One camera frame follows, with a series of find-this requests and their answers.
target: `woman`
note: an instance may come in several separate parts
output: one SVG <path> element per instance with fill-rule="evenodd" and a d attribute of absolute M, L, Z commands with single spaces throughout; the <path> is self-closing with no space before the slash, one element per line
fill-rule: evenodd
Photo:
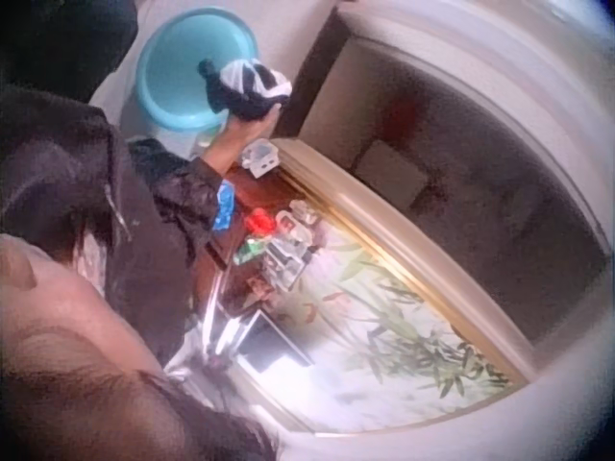
<path fill-rule="evenodd" d="M 178 164 L 132 157 L 99 109 L 0 96 L 3 440 L 32 459 L 275 458 L 259 426 L 203 408 L 161 365 L 182 344 L 221 177 L 278 110 L 231 118 Z"/>

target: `floor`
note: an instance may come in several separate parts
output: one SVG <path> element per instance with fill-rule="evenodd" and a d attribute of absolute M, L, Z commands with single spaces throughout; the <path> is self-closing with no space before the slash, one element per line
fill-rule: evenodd
<path fill-rule="evenodd" d="M 241 17 L 253 30 L 261 60 L 294 80 L 317 34 L 337 0 L 137 0 L 139 34 L 119 69 L 94 94 L 98 106 L 126 137 L 149 134 L 171 151 L 188 157 L 195 133 L 171 133 L 143 117 L 134 95 L 139 54 L 159 26 L 192 9 L 222 6 Z"/>

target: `person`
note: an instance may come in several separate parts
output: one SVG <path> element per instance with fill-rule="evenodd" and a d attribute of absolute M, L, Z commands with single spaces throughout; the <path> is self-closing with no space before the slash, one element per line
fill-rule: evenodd
<path fill-rule="evenodd" d="M 259 425 L 203 407 L 162 367 L 222 176 L 278 112 L 230 117 L 185 162 L 152 139 L 131 153 L 97 108 L 0 94 L 3 430 L 26 459 L 275 459 Z"/>
<path fill-rule="evenodd" d="M 274 460 L 263 428 L 171 383 L 86 279 L 0 236 L 2 441 L 24 460 Z"/>
<path fill-rule="evenodd" d="M 231 117 L 191 162 L 153 139 L 131 155 L 101 110 L 48 93 L 10 87 L 0 111 L 2 232 L 87 277 L 164 366 L 183 343 L 222 176 L 279 108 Z"/>
<path fill-rule="evenodd" d="M 138 32 L 134 0 L 19 0 L 0 16 L 0 85 L 84 103 Z"/>

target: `jacket sleeve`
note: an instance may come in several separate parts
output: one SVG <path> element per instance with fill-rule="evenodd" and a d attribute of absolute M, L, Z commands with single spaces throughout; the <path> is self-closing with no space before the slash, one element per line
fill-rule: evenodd
<path fill-rule="evenodd" d="M 152 186 L 162 221 L 173 224 L 184 235 L 188 265 L 209 239 L 218 214 L 221 183 L 220 175 L 196 158 Z"/>

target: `dark hair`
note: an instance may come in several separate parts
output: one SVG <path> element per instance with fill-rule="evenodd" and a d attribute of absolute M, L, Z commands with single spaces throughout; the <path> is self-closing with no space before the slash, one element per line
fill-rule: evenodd
<path fill-rule="evenodd" d="M 140 372 L 143 384 L 158 394 L 183 424 L 185 459 L 275 461 L 279 444 L 256 421 L 207 408 L 173 381 Z"/>
<path fill-rule="evenodd" d="M 207 408 L 174 382 L 99 372 L 4 371 L 2 451 L 23 461 L 278 458 L 277 442 L 259 423 Z"/>

